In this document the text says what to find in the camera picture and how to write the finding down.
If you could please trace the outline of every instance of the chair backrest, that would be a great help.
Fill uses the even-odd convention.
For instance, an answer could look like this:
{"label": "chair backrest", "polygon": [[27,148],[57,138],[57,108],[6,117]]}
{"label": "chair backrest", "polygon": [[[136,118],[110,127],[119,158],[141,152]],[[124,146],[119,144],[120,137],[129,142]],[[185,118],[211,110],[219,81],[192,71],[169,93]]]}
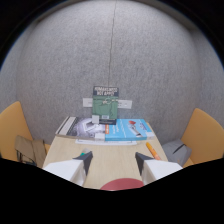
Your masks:
{"label": "chair backrest", "polygon": [[192,149],[194,164],[220,159],[224,153],[224,129],[210,115],[196,108],[181,138]]}
{"label": "chair backrest", "polygon": [[0,153],[2,158],[18,161],[14,146],[17,135],[33,140],[19,101],[7,107],[0,114]]}

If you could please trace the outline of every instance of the blue book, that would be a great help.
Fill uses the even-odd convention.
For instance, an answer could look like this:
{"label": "blue book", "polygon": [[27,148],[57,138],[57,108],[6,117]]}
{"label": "blue book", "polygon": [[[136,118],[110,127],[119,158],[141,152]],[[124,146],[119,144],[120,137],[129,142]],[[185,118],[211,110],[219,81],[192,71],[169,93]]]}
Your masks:
{"label": "blue book", "polygon": [[108,126],[105,141],[139,141],[155,136],[144,119],[117,119],[116,125]]}

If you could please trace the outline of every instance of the white object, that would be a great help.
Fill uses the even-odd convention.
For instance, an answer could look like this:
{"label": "white object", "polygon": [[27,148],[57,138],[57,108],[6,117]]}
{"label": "white object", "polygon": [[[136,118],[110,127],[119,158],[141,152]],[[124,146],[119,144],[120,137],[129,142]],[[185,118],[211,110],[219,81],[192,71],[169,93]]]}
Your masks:
{"label": "white object", "polygon": [[67,160],[48,164],[43,170],[82,186],[86,173],[83,160]]}
{"label": "white object", "polygon": [[131,109],[132,100],[118,100],[117,108]]}
{"label": "white object", "polygon": [[136,141],[91,141],[83,139],[76,139],[75,143],[84,145],[137,145]]}
{"label": "white object", "polygon": [[104,133],[96,133],[95,139],[98,141],[104,141],[105,140],[105,134]]}
{"label": "white object", "polygon": [[100,116],[99,115],[92,115],[92,123],[93,124],[99,124],[100,122]]}
{"label": "white object", "polygon": [[145,160],[142,170],[142,182],[144,185],[166,177],[183,169],[178,163],[162,160]]}
{"label": "white object", "polygon": [[[92,107],[92,106],[93,106],[92,98],[83,98],[83,107]],[[118,100],[117,108],[131,109],[131,107],[132,107],[132,100]]]}
{"label": "white object", "polygon": [[93,99],[92,98],[83,98],[83,107],[92,107]]}

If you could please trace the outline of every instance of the standing book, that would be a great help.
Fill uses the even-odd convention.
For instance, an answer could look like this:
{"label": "standing book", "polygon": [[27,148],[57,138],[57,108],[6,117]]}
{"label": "standing book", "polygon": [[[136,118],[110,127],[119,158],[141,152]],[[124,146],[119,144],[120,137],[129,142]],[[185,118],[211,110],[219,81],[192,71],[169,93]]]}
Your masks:
{"label": "standing book", "polygon": [[118,97],[117,87],[94,86],[92,115],[99,116],[99,124],[116,124]]}

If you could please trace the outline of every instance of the gray wall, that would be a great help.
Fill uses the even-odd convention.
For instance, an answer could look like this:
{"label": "gray wall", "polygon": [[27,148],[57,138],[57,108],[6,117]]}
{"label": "gray wall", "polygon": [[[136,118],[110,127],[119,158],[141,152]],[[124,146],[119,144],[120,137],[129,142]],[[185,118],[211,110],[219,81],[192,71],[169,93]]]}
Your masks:
{"label": "gray wall", "polygon": [[218,56],[199,31],[192,32],[200,59],[202,88],[199,108],[216,119],[224,127],[224,71]]}
{"label": "gray wall", "polygon": [[68,115],[91,116],[82,98],[94,85],[133,100],[120,118],[144,118],[160,142],[180,137],[199,102],[197,54],[187,29],[129,1],[89,1],[61,9],[32,32],[21,57],[17,95],[34,138],[51,143]]}
{"label": "gray wall", "polygon": [[14,103],[16,97],[16,74],[23,47],[35,24],[29,26],[11,47],[0,71],[0,113]]}

